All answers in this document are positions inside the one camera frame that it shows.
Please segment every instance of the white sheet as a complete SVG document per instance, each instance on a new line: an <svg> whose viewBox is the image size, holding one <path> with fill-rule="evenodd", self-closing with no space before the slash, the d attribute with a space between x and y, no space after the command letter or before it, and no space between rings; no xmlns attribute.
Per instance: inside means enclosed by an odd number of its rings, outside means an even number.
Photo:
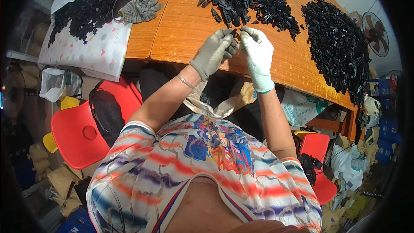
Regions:
<svg viewBox="0 0 414 233"><path fill-rule="evenodd" d="M111 21L88 33L87 44L69 34L70 22L48 48L54 22L49 26L39 55L39 64L80 67L86 75L118 82L124 65L132 24Z"/></svg>

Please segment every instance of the black bag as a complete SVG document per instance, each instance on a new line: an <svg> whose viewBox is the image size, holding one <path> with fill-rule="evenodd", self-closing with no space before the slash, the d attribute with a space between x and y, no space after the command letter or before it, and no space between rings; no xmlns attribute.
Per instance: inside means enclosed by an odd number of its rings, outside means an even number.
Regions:
<svg viewBox="0 0 414 233"><path fill-rule="evenodd" d="M99 132L108 146L112 148L125 126L121 106L113 94L102 88L94 88L89 94L89 107Z"/></svg>
<svg viewBox="0 0 414 233"><path fill-rule="evenodd" d="M309 183L313 185L316 182L316 172L313 166L320 170L323 164L318 159L305 153L299 155L298 160L302 164L303 172L305 173L306 178Z"/></svg>

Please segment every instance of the cartoon graphic print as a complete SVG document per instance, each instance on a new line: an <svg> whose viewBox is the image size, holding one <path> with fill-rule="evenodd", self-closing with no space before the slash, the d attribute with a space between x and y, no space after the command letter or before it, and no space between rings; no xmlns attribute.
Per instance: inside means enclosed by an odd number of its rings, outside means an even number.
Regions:
<svg viewBox="0 0 414 233"><path fill-rule="evenodd" d="M189 135L184 154L197 161L216 162L219 170L235 171L236 174L251 174L251 151L240 129L229 125L219 126L214 119L201 115L194 122L197 136Z"/></svg>

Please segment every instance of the yellow chair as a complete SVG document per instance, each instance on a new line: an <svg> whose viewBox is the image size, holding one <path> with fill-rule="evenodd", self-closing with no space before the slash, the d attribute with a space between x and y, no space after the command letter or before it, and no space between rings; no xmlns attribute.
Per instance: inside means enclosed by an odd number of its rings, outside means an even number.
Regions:
<svg viewBox="0 0 414 233"><path fill-rule="evenodd" d="M306 134L309 133L317 133L317 132L307 132L307 131L297 131L297 132L293 132L293 134L295 134L300 140L303 140L303 138L305 137Z"/></svg>
<svg viewBox="0 0 414 233"><path fill-rule="evenodd" d="M43 145L45 145L45 148L50 153L54 153L58 149L58 146L56 146L55 139L53 138L53 135L52 135L51 132L50 133L47 133L43 137Z"/></svg>
<svg viewBox="0 0 414 233"><path fill-rule="evenodd" d="M76 107L76 106L79 106L79 99L76 99L74 97L65 96L63 101L60 102L61 110ZM58 149L58 146L56 146L55 139L53 138L53 135L51 132L47 133L43 137L43 144L45 145L46 149L50 153L54 153Z"/></svg>
<svg viewBox="0 0 414 233"><path fill-rule="evenodd" d="M65 96L63 101L60 102L60 109L65 110L68 108L79 106L79 99L76 99L74 97Z"/></svg>

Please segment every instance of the gloved hand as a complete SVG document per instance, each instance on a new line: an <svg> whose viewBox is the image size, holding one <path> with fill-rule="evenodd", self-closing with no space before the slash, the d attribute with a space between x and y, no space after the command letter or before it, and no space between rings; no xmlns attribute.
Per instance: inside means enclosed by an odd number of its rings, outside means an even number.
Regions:
<svg viewBox="0 0 414 233"><path fill-rule="evenodd" d="M131 0L118 13L127 23L148 22L157 17L157 11L162 8L158 0Z"/></svg>
<svg viewBox="0 0 414 233"><path fill-rule="evenodd" d="M200 74L201 80L206 81L219 68L224 59L230 59L238 49L238 43L230 34L231 29L220 29L211 35L190 65Z"/></svg>
<svg viewBox="0 0 414 233"><path fill-rule="evenodd" d="M243 26L241 30L240 48L246 50L247 67L253 81L253 88L257 92L267 93L274 88L270 76L273 45L262 31L247 26Z"/></svg>

